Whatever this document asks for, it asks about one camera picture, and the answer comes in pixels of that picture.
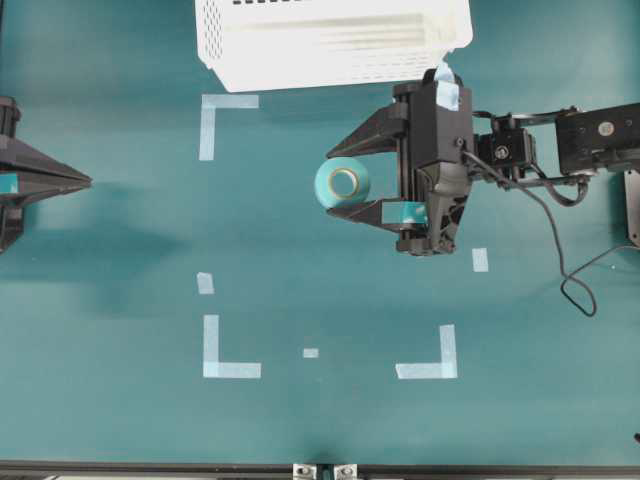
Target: black cable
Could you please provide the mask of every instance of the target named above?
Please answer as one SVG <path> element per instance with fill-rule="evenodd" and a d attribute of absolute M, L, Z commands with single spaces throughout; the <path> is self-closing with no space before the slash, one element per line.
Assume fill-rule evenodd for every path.
<path fill-rule="evenodd" d="M 573 272 L 571 272 L 571 274 L 569 274 L 569 277 L 573 277 L 574 275 L 577 275 L 578 273 L 582 272 L 583 270 L 589 268 L 591 265 L 593 265 L 594 263 L 602 260 L 604 257 L 606 257 L 607 255 L 611 255 L 612 253 L 618 252 L 620 250 L 635 250 L 635 251 L 640 251 L 639 247 L 634 247 L 633 245 L 619 245 L 617 247 L 613 247 L 610 248 L 609 250 L 607 250 L 606 252 L 598 255 L 597 257 L 589 260 L 587 263 L 585 263 L 584 265 L 582 265 L 580 268 L 577 268 L 576 270 L 574 270 Z M 573 301 L 573 299 L 569 296 L 569 294 L 567 293 L 566 290 L 566 286 L 567 286 L 567 281 L 568 279 L 565 279 L 564 282 L 562 282 L 562 285 L 560 286 L 560 291 L 562 292 L 562 294 L 567 298 L 567 300 L 569 300 L 571 303 L 573 303 L 575 305 L 575 302 Z M 589 313 L 587 313 L 586 315 L 588 317 L 594 317 L 596 315 L 596 313 L 598 313 L 598 305 L 594 304 L 593 305 L 593 311 Z"/>
<path fill-rule="evenodd" d="M 598 304 L 596 302 L 595 295 L 593 294 L 593 291 L 591 290 L 591 288 L 589 288 L 589 286 L 586 283 L 584 283 L 582 280 L 574 276 L 578 272 L 574 272 L 571 275 L 567 274 L 565 269 L 564 250 L 562 248 L 562 242 L 560 241 L 560 233 L 558 232 L 558 225 L 556 224 L 556 220 L 553 214 L 551 213 L 549 206 L 545 203 L 545 201 L 542 200 L 540 197 L 538 197 L 535 193 L 530 192 L 526 187 L 518 184 L 513 180 L 508 179 L 507 177 L 502 175 L 500 172 L 496 171 L 494 168 L 487 165 L 484 161 L 482 161 L 480 158 L 475 156 L 473 153 L 468 151 L 463 151 L 462 154 L 467 158 L 469 158 L 470 160 L 472 160 L 475 164 L 477 164 L 480 168 L 485 170 L 487 173 L 495 177 L 496 180 L 499 180 L 507 184 L 511 188 L 517 188 L 518 190 L 520 190 L 522 193 L 524 193 L 526 196 L 531 198 L 533 201 L 535 201 L 538 205 L 542 207 L 542 209 L 544 210 L 544 213 L 547 215 L 547 218 L 549 219 L 549 224 L 551 225 L 551 230 L 553 232 L 553 239 L 556 245 L 556 250 L 558 252 L 560 274 L 564 278 L 563 285 L 565 285 L 567 282 L 574 282 L 575 284 L 581 286 L 589 295 L 589 298 L 591 300 L 591 306 L 593 307 L 592 308 L 593 313 L 588 312 L 584 307 L 582 307 L 582 305 L 578 304 L 578 302 L 576 302 L 570 295 L 566 294 L 564 290 L 563 290 L 563 294 L 565 294 L 565 297 L 584 315 L 586 315 L 587 317 L 593 317 L 595 315 L 595 312 L 598 311 Z"/>
<path fill-rule="evenodd" d="M 558 190 L 556 190 L 554 185 L 551 182 L 547 181 L 548 180 L 547 175 L 538 165 L 532 164 L 531 168 L 533 168 L 533 170 L 536 172 L 536 174 L 538 175 L 538 178 L 540 178 L 540 181 L 542 182 L 542 185 L 544 185 L 544 187 L 549 192 L 549 195 L 551 195 L 551 198 L 553 198 L 557 203 L 559 203 L 563 207 L 575 207 L 576 205 L 581 204 L 582 201 L 585 198 L 587 198 L 587 193 L 589 193 L 588 183 L 586 182 L 578 183 L 577 185 L 578 196 L 576 197 L 575 200 L 572 200 L 570 198 L 565 197 L 560 192 L 558 192 Z"/>

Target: metal bracket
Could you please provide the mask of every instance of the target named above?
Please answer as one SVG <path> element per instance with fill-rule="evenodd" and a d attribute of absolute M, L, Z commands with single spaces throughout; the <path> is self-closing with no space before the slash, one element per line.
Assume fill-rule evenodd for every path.
<path fill-rule="evenodd" d="M 304 463 L 295 463 L 293 465 L 294 480 L 317 480 L 318 467 L 316 465 L 307 465 Z"/>
<path fill-rule="evenodd" d="M 640 247 L 640 173 L 628 171 L 624 174 L 627 195 L 627 226 L 629 239 Z"/>
<path fill-rule="evenodd" d="M 336 465 L 333 467 L 333 480 L 356 480 L 358 478 L 358 465 Z"/>

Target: white tape strip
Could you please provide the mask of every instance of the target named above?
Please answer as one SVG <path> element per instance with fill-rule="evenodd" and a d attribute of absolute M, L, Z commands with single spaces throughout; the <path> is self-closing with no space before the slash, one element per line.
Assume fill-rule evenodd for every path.
<path fill-rule="evenodd" d="M 474 248 L 473 271 L 477 273 L 487 273 L 489 271 L 489 254 L 486 248 Z"/>
<path fill-rule="evenodd" d="M 198 293 L 200 293 L 200 295 L 213 295 L 216 293 L 216 289 L 213 286 L 213 275 L 200 272 L 196 275 L 196 279 L 198 281 Z"/>
<path fill-rule="evenodd" d="M 440 363 L 398 363 L 400 380 L 441 380 L 458 378 L 456 332 L 453 325 L 440 327 Z"/>
<path fill-rule="evenodd" d="M 317 348 L 305 348 L 302 352 L 302 356 L 304 358 L 319 358 L 320 350 L 318 350 Z"/>
<path fill-rule="evenodd" d="M 205 378 L 258 379 L 261 363 L 226 363 L 220 361 L 220 317 L 204 317 L 204 350 L 202 374 Z"/>
<path fill-rule="evenodd" d="M 216 110 L 219 108 L 260 108 L 258 95 L 203 95 L 200 119 L 200 161 L 215 157 Z"/>

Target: black frame rail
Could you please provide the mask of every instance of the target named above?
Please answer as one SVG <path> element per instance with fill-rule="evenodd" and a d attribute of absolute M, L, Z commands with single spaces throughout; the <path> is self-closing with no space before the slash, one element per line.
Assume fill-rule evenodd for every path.
<path fill-rule="evenodd" d="M 331 472 L 331 465 L 318 465 Z M 159 464 L 0 461 L 0 479 L 43 479 L 50 476 L 130 476 L 229 479 L 293 478 L 292 464 Z M 640 480 L 640 466 L 455 466 L 455 465 L 358 465 L 360 480 Z"/>

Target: tape roll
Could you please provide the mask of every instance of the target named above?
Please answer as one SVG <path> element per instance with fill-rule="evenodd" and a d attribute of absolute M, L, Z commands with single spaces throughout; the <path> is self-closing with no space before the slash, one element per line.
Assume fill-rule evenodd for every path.
<path fill-rule="evenodd" d="M 350 192 L 338 192 L 336 180 L 344 176 L 351 181 Z M 371 183 L 367 168 L 355 158 L 332 158 L 316 174 L 316 197 L 326 209 L 348 207 L 367 200 Z"/>

